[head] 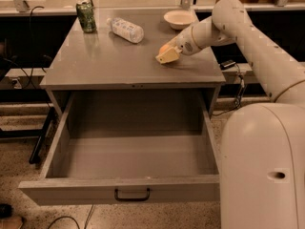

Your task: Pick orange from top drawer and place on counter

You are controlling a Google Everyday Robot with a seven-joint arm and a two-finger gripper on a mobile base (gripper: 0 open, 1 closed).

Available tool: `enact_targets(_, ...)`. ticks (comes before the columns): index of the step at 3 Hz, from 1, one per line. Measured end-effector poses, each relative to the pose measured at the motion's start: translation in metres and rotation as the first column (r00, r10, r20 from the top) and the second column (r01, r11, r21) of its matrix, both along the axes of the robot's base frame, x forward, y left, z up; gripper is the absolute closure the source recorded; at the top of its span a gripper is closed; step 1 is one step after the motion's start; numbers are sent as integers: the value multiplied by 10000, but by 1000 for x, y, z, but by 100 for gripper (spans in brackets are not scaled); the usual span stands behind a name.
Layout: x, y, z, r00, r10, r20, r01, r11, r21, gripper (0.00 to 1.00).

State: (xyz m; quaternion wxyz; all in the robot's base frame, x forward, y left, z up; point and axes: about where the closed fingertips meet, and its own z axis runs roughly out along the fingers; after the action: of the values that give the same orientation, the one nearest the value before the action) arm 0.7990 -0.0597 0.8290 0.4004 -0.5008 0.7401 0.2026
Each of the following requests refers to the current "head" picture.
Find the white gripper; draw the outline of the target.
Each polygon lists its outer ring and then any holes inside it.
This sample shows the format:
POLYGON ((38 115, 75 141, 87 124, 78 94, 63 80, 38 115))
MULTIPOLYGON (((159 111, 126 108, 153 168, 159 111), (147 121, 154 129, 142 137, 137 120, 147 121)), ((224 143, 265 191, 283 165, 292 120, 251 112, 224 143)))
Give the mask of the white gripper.
POLYGON ((181 53, 184 55, 193 55, 202 51, 193 39, 192 26, 183 30, 179 35, 168 41, 165 45, 169 45, 170 47, 165 52, 159 53, 155 57, 160 64, 171 63, 178 60, 181 53))

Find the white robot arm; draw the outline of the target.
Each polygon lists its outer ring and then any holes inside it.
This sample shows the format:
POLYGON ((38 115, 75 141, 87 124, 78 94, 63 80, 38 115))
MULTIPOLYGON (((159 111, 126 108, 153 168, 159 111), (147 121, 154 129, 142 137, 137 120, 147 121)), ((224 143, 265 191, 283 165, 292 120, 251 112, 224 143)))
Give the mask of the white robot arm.
POLYGON ((161 64, 234 42, 270 98, 234 112, 220 144, 221 229, 305 229, 305 68, 260 31, 239 0, 165 44, 161 64))

